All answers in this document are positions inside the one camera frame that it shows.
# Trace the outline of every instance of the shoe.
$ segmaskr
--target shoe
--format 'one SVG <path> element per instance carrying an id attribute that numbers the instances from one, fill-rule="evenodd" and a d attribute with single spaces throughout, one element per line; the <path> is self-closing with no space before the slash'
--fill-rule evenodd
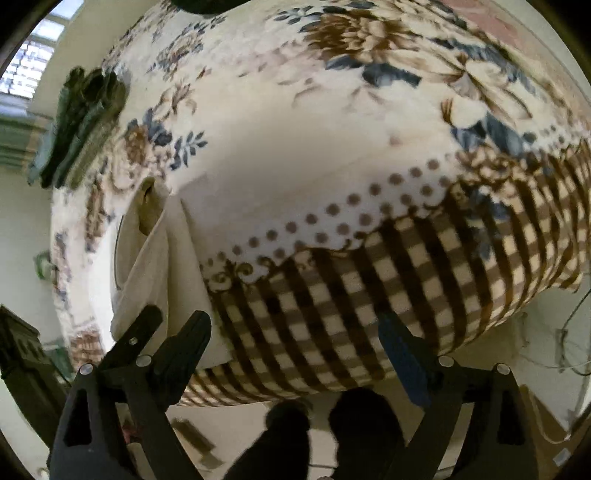
<path id="1" fill-rule="evenodd" d="M 339 444 L 333 480 L 381 480 L 404 448 L 402 429 L 388 401 L 367 388 L 343 393 L 329 424 Z"/>

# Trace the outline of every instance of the cable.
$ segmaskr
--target cable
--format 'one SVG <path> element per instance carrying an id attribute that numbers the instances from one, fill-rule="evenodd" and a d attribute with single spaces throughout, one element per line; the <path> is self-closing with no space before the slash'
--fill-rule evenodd
<path id="1" fill-rule="evenodd" d="M 583 304 L 583 302 L 587 299 L 587 297 L 589 297 L 589 295 L 591 295 L 591 290 L 589 290 L 583 296 L 583 298 L 581 299 L 581 301 L 574 308 L 573 312 L 570 314 L 569 318 L 566 320 L 566 322 L 564 323 L 564 326 L 560 330 L 560 359 L 561 359 L 562 362 L 565 362 L 569 366 L 569 369 L 571 369 L 573 371 L 573 373 L 575 373 L 576 375 L 578 375 L 580 377 L 591 377 L 591 372 L 580 372 L 579 370 L 577 370 L 578 367 L 584 367 L 586 365 L 591 364 L 591 362 L 587 362 L 587 363 L 582 364 L 582 365 L 572 365 L 569 362 L 569 360 L 566 358 L 566 347 L 565 347 L 565 343 L 566 343 L 566 337 L 569 334 L 569 331 L 566 329 L 566 327 L 568 327 L 570 321 L 573 319 L 574 315 L 579 311 L 579 308 L 581 307 L 581 305 Z"/>
<path id="2" fill-rule="evenodd" d="M 552 445 L 560 445 L 561 443 L 568 442 L 572 436 L 572 432 L 570 430 L 566 432 L 566 435 L 564 436 L 563 440 L 556 441 L 548 437 L 548 435 L 546 434 L 546 430 L 544 429 L 544 424 L 542 423 L 542 415 L 540 413 L 540 408 L 538 406 L 538 399 L 534 396 L 534 394 L 529 388 L 527 389 L 527 391 L 530 395 L 531 407 L 534 410 L 535 422 L 537 423 L 538 430 L 540 431 L 542 437 L 544 437 L 544 440 L 548 443 L 551 443 Z"/>
<path id="3" fill-rule="evenodd" d="M 561 361 L 563 361 L 565 363 L 565 365 L 545 365 L 542 364 L 536 360 L 533 360 L 532 358 L 530 358 L 527 355 L 524 355 L 523 353 L 519 353 L 519 355 L 521 357 L 523 357 L 524 360 L 527 360 L 528 362 L 531 362 L 534 365 L 538 365 L 539 367 L 543 367 L 546 368 L 548 370 L 572 370 L 573 373 L 575 373 L 576 375 L 580 376 L 580 377 L 591 377 L 591 372 L 588 373 L 584 373 L 584 372 L 580 372 L 577 370 L 577 368 L 579 367 L 586 367 L 587 365 L 591 365 L 591 360 L 589 360 L 588 362 L 582 363 L 582 364 L 578 364 L 578 365 L 572 365 L 570 363 L 570 361 L 566 358 L 566 344 L 567 343 L 571 343 L 567 341 L 567 335 L 569 334 L 569 331 L 566 329 L 566 327 L 568 327 L 570 321 L 574 318 L 575 314 L 579 311 L 579 309 L 581 308 L 581 305 L 583 304 L 583 302 L 591 295 L 591 290 L 589 290 L 584 296 L 583 298 L 579 301 L 579 303 L 577 304 L 577 306 L 574 308 L 574 310 L 571 312 L 570 316 L 567 318 L 566 322 L 564 323 L 564 326 L 559 330 L 560 331 L 560 343 L 559 343 L 559 347 L 560 347 L 560 358 Z M 521 316 L 520 320 L 524 320 L 527 317 L 527 314 L 524 312 L 523 315 Z M 527 347 L 530 342 L 527 340 L 527 338 L 525 337 L 525 332 L 524 329 L 520 330 L 520 334 L 521 334 L 521 341 L 522 341 L 522 347 L 520 350 L 523 350 L 525 347 Z"/>
<path id="4" fill-rule="evenodd" d="M 536 360 L 533 360 L 532 358 L 528 357 L 527 355 L 523 355 L 522 353 L 520 353 L 519 355 L 521 357 L 523 357 L 525 360 L 527 360 L 528 362 L 538 365 L 539 367 L 547 368 L 548 370 L 569 370 L 569 369 L 578 368 L 578 367 L 585 367 L 586 365 L 591 365 L 591 360 L 589 360 L 588 362 L 585 362 L 583 364 L 569 365 L 567 367 L 562 367 L 560 365 L 544 365 L 544 364 L 541 364 L 540 362 L 537 362 Z"/>

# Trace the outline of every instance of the brown flower print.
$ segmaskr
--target brown flower print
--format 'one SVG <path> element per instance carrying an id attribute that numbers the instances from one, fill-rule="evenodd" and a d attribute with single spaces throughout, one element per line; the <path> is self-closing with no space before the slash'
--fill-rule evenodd
<path id="1" fill-rule="evenodd" d="M 392 50 L 416 50 L 415 35 L 398 20 L 384 20 L 361 9 L 324 14 L 307 26 L 306 40 L 330 61 L 348 55 L 362 63 L 386 63 Z"/>
<path id="2" fill-rule="evenodd" d="M 136 125 L 125 134 L 125 152 L 131 164 L 144 165 L 148 145 L 148 127 Z"/>
<path id="3" fill-rule="evenodd" d="M 211 73 L 211 69 L 202 69 L 201 73 L 197 77 L 197 80 L 203 78 Z M 197 102 L 191 98 L 191 94 L 195 92 L 191 89 L 190 83 L 178 82 L 173 87 L 166 89 L 160 96 L 160 100 L 154 107 L 154 114 L 162 115 L 160 119 L 165 121 L 168 117 L 177 116 L 178 108 L 181 103 L 185 103 L 194 114 L 197 111 Z"/>
<path id="4" fill-rule="evenodd" d="M 103 229 L 107 220 L 105 212 L 105 192 L 102 189 L 98 176 L 95 176 L 90 187 L 90 195 L 86 202 L 86 251 L 95 251 L 96 240 L 103 235 Z"/>
<path id="5" fill-rule="evenodd" d="M 516 119 L 532 117 L 527 104 L 511 90 L 511 82 L 497 65 L 471 60 L 463 52 L 449 65 L 456 72 L 446 83 L 458 95 L 483 102 L 495 117 L 512 127 Z"/>

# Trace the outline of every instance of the floral pattern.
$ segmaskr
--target floral pattern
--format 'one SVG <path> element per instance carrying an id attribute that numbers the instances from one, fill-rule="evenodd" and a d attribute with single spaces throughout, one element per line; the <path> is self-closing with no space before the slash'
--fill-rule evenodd
<path id="1" fill-rule="evenodd" d="M 582 102 L 474 23 L 480 10 L 464 14 L 471 1 L 253 0 L 216 17 L 164 1 L 146 13 L 103 63 L 128 73 L 120 124 L 86 188 L 56 193 L 62 322 L 92 324 L 86 270 L 146 176 L 174 191 L 201 182 L 199 257 L 217 293 L 248 292 L 290 260 L 313 275 L 319 251 L 348 262 L 384 225 L 425 225 L 450 197 L 469 227 L 465 258 L 490 270 L 518 187 L 555 180 L 590 136 L 572 110 Z"/>
<path id="2" fill-rule="evenodd" d="M 163 79 L 170 80 L 178 71 L 182 59 L 189 55 L 195 55 L 203 50 L 202 37 L 207 30 L 213 30 L 223 23 L 226 17 L 218 15 L 208 21 L 190 23 L 181 33 L 164 49 L 158 53 L 156 61 L 147 70 L 147 73 L 161 70 Z"/>

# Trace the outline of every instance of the dark green fabric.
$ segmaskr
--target dark green fabric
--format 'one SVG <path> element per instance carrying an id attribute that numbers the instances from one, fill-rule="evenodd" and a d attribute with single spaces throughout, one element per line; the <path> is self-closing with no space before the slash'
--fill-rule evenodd
<path id="1" fill-rule="evenodd" d="M 73 69 L 60 92 L 52 128 L 30 166 L 29 184 L 40 178 L 45 189 L 61 188 L 95 126 L 102 119 L 116 118 L 126 99 L 125 85 L 116 74 L 105 77 L 95 69 L 85 76 L 81 67 Z"/>
<path id="2" fill-rule="evenodd" d="M 99 92 L 98 101 L 86 112 L 77 132 L 70 142 L 70 147 L 64 160 L 57 167 L 53 176 L 54 187 L 61 188 L 65 184 L 68 172 L 74 165 L 74 162 L 77 162 L 79 154 L 87 141 L 91 141 L 95 147 L 97 146 L 99 138 L 92 135 L 97 124 L 102 121 L 104 125 L 104 122 L 109 122 L 117 117 L 121 113 L 121 110 L 123 110 L 126 98 L 127 90 L 125 85 L 117 79 L 116 74 L 109 73 Z M 104 144 L 106 138 L 101 137 L 101 141 Z M 85 153 L 88 155 L 90 150 L 85 150 Z M 89 161 L 92 161 L 92 158 L 81 159 L 79 169 L 83 163 L 86 163 L 88 167 Z"/>

